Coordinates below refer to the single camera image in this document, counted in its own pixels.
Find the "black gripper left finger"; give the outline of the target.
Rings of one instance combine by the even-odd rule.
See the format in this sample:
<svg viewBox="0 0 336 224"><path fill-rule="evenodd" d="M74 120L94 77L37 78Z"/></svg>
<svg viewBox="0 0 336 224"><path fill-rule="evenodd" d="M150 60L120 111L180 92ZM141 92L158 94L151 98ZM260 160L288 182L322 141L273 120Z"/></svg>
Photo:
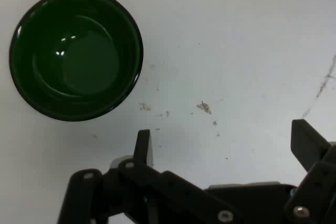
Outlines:
<svg viewBox="0 0 336 224"><path fill-rule="evenodd" d="M68 183L58 223L107 223L125 214L135 223L242 223L230 204L171 172L152 166L149 130L140 130L134 153L106 173L84 169Z"/></svg>

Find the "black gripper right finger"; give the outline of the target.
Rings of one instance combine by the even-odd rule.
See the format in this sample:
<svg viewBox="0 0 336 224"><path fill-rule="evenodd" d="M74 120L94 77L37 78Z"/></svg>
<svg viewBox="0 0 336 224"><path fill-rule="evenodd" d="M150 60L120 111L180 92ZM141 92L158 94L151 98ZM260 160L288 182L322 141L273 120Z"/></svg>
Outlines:
<svg viewBox="0 0 336 224"><path fill-rule="evenodd" d="M291 151L307 174L285 204L289 223L335 223L335 145L306 120L291 124Z"/></svg>

